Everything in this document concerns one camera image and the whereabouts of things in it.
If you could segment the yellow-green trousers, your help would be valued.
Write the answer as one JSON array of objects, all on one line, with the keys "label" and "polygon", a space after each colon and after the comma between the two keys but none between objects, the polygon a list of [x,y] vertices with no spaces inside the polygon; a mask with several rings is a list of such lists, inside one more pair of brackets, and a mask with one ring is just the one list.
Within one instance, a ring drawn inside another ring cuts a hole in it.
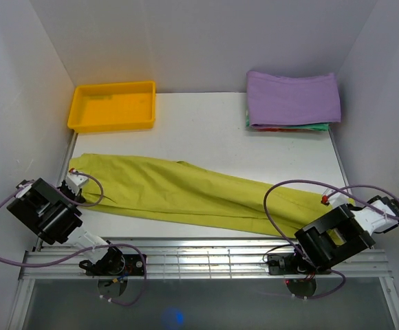
[{"label": "yellow-green trousers", "polygon": [[115,215],[294,237],[331,207],[321,195],[206,170],[183,161],[85,153],[69,168],[96,182],[83,188],[93,209]]}]

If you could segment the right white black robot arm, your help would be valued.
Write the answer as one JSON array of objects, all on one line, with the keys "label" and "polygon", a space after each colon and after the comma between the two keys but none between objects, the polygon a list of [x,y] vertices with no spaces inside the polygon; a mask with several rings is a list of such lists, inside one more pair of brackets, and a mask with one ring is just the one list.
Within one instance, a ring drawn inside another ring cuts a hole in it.
[{"label": "right white black robot arm", "polygon": [[376,195],[368,206],[337,205],[294,235],[300,250],[290,255],[294,271],[306,273],[331,267],[375,245],[373,234],[399,226],[399,200]]}]

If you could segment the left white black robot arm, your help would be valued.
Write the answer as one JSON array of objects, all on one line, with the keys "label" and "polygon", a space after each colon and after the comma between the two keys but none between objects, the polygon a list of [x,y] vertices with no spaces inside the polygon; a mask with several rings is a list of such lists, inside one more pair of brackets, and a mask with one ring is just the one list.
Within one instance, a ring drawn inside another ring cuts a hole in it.
[{"label": "left white black robot arm", "polygon": [[89,178],[68,174],[56,188],[43,179],[25,186],[16,194],[7,210],[44,242],[89,248],[86,259],[79,264],[88,275],[116,276],[125,270],[126,261],[116,247],[107,247],[107,241],[90,233],[80,219],[79,204],[86,202],[83,187]]}]

